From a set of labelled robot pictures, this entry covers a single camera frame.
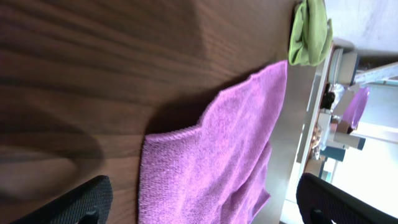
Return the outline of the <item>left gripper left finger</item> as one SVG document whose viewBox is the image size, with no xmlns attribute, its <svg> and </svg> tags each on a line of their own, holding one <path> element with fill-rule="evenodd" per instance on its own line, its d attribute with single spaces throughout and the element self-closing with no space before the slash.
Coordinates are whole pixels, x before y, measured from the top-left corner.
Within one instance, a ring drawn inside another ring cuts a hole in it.
<svg viewBox="0 0 398 224">
<path fill-rule="evenodd" d="M 12 224 L 105 224 L 113 201 L 107 175 L 98 175 Z"/>
</svg>

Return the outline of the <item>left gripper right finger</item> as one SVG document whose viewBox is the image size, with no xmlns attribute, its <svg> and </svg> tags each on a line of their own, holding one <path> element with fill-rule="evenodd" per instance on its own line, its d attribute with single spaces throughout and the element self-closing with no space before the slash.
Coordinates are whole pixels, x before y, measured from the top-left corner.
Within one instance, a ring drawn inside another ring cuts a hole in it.
<svg viewBox="0 0 398 224">
<path fill-rule="evenodd" d="M 304 224 L 397 224 L 388 215 L 311 173 L 297 185 L 296 200 Z"/>
</svg>

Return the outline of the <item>purple microfiber cloth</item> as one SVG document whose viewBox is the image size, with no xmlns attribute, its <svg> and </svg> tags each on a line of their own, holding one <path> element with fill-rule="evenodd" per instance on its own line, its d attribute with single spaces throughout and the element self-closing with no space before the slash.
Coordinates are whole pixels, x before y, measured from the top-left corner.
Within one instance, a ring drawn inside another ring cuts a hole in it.
<svg viewBox="0 0 398 224">
<path fill-rule="evenodd" d="M 139 172 L 139 223 L 251 223 L 265 188 L 286 61 L 220 91 L 196 125 L 149 134 Z"/>
</svg>

